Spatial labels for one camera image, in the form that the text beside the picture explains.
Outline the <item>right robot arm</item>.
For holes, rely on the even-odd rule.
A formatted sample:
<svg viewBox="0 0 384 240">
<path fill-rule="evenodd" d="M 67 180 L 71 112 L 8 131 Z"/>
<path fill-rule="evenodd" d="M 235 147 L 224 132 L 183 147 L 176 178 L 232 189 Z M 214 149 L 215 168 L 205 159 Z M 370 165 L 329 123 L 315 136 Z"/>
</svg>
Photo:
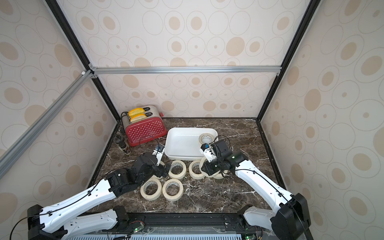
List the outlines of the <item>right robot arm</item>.
<svg viewBox="0 0 384 240">
<path fill-rule="evenodd" d="M 310 233 L 311 219 L 306 198 L 293 195 L 265 174 L 243 153 L 233 153 L 223 140 L 203 143 L 200 152 L 201 173 L 207 177 L 228 173 L 236 175 L 251 186 L 270 206 L 270 210 L 247 207 L 240 213 L 245 227 L 260 227 L 271 230 L 280 240 L 297 240 L 304 236 L 313 239 Z"/>
</svg>

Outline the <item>masking tape roll six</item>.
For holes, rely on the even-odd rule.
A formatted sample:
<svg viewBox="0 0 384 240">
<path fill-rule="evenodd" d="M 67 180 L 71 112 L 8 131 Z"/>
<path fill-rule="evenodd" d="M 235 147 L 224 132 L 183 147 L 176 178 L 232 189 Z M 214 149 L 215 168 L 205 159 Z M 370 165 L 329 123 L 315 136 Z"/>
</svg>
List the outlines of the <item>masking tape roll six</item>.
<svg viewBox="0 0 384 240">
<path fill-rule="evenodd" d="M 189 174 L 194 180 L 201 180 L 205 176 L 200 170 L 200 161 L 196 160 L 189 164 Z"/>
</svg>

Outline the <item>masking tape roll five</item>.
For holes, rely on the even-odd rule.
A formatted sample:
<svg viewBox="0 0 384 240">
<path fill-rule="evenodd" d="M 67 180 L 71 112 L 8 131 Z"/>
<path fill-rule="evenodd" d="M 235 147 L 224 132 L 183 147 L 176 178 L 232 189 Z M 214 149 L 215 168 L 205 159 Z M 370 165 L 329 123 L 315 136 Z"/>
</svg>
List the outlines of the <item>masking tape roll five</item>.
<svg viewBox="0 0 384 240">
<path fill-rule="evenodd" d="M 169 177 L 172 179 L 181 180 L 185 177 L 187 173 L 187 167 L 184 162 L 180 160 L 175 160 L 171 164 L 169 171 Z"/>
</svg>

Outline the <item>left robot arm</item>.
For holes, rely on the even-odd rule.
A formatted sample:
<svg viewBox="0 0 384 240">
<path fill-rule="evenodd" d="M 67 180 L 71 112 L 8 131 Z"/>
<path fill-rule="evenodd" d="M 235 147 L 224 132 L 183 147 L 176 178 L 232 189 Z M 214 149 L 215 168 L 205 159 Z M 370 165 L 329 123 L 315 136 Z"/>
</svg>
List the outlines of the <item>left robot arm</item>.
<svg viewBox="0 0 384 240">
<path fill-rule="evenodd" d="M 161 164 L 162 154 L 139 155 L 130 168 L 105 174 L 90 188 L 51 206 L 34 205 L 27 211 L 30 240 L 64 240 L 94 231 L 126 230 L 130 218 L 122 206 L 106 213 L 84 215 L 84 212 L 143 186 L 152 176 L 167 177 L 171 164 Z"/>
</svg>

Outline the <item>masking tape roll three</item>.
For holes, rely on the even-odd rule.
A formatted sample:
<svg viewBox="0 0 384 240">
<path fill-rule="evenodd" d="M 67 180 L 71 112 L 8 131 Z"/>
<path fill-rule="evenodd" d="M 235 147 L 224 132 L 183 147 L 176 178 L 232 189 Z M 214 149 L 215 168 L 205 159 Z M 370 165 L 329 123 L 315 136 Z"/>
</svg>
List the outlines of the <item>masking tape roll three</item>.
<svg viewBox="0 0 384 240">
<path fill-rule="evenodd" d="M 167 176 L 166 167 L 165 167 L 165 164 L 163 162 L 160 162 L 160 164 L 158 166 L 153 165 L 152 169 L 153 169 L 152 178 L 159 180 L 159 179 L 165 178 Z"/>
</svg>

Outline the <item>masking tape roll eight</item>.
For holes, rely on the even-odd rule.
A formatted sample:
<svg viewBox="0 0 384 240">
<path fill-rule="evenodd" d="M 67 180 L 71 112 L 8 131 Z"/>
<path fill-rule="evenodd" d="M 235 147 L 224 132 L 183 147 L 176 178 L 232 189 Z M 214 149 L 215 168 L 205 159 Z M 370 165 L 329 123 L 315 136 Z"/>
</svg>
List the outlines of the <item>masking tape roll eight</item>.
<svg viewBox="0 0 384 240">
<path fill-rule="evenodd" d="M 162 192 L 167 201 L 175 202 L 182 197 L 184 186 L 180 180 L 170 179 L 164 183 Z"/>
</svg>

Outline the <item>masking tape roll seven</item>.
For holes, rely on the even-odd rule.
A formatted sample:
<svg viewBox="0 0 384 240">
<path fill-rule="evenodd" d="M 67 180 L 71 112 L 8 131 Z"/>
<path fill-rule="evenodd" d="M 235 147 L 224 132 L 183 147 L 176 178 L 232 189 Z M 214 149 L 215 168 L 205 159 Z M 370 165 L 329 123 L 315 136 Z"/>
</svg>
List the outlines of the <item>masking tape roll seven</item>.
<svg viewBox="0 0 384 240">
<path fill-rule="evenodd" d="M 214 141 L 215 137 L 209 133 L 204 133 L 199 136 L 199 142 L 201 145 L 210 144 Z"/>
</svg>

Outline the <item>masking tape roll four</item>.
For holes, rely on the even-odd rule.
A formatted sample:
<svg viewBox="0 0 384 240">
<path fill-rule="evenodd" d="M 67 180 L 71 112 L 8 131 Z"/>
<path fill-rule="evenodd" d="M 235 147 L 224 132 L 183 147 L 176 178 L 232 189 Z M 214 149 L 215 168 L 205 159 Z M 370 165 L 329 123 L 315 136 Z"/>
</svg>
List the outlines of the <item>masking tape roll four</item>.
<svg viewBox="0 0 384 240">
<path fill-rule="evenodd" d="M 228 172 L 229 172 L 228 170 L 224 170 L 222 172 L 219 171 L 217 174 L 213 176 L 213 178 L 217 180 L 223 179 L 228 176 Z"/>
</svg>

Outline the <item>white plastic storage tray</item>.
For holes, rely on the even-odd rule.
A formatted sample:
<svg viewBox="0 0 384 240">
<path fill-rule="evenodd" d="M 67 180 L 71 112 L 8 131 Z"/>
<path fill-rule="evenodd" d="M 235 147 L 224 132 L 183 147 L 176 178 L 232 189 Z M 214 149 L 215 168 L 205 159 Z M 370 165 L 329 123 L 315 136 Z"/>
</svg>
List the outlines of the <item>white plastic storage tray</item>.
<svg viewBox="0 0 384 240">
<path fill-rule="evenodd" d="M 165 155 L 170 160 L 195 161 L 204 155 L 200 152 L 199 136 L 209 133 L 214 137 L 218 132 L 211 128 L 172 128 L 168 131 Z"/>
</svg>

